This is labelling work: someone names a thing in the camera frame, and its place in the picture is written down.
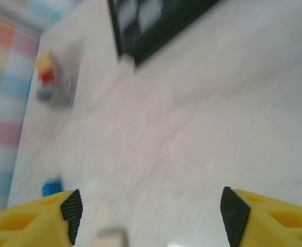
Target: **pastel striped mat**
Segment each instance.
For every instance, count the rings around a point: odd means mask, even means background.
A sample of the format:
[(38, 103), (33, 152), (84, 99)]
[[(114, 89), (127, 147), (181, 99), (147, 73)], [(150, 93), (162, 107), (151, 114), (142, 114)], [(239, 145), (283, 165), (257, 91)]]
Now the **pastel striped mat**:
[(0, 14), (35, 31), (59, 21), (84, 0), (0, 0)]
[(0, 21), (0, 210), (20, 141), (39, 37)]

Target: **red toy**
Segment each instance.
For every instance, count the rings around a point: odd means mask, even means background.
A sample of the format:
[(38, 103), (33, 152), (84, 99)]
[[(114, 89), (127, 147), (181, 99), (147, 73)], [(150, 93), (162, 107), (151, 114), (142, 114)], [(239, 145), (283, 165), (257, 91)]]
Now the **red toy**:
[(54, 70), (48, 70), (44, 73), (39, 73), (38, 76), (39, 81), (42, 85), (54, 85), (55, 84), (55, 75)]

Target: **black shelf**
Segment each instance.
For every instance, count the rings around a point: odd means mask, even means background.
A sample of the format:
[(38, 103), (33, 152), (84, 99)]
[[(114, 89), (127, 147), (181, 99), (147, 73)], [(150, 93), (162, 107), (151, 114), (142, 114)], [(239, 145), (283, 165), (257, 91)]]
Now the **black shelf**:
[(219, 1), (108, 0), (118, 55), (142, 64)]

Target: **white tile floor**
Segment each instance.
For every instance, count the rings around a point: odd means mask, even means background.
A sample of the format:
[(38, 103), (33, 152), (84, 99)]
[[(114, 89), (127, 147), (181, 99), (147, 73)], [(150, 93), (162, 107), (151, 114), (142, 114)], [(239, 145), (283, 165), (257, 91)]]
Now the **white tile floor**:
[(131, 247), (228, 246), (225, 185), (302, 205), (302, 0), (226, 0), (134, 72), (116, 63), (105, 0), (43, 35), (83, 44), (72, 112), (34, 100), (9, 206), (61, 175), (80, 188), (76, 246), (124, 226)]

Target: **colorful striped fabric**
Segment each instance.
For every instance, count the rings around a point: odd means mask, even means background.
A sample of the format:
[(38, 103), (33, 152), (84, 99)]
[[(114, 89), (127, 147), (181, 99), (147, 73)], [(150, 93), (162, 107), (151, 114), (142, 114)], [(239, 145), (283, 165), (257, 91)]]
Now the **colorful striped fabric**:
[(0, 14), (42, 31), (84, 0), (0, 0)]
[(0, 21), (0, 210), (10, 190), (39, 37)]

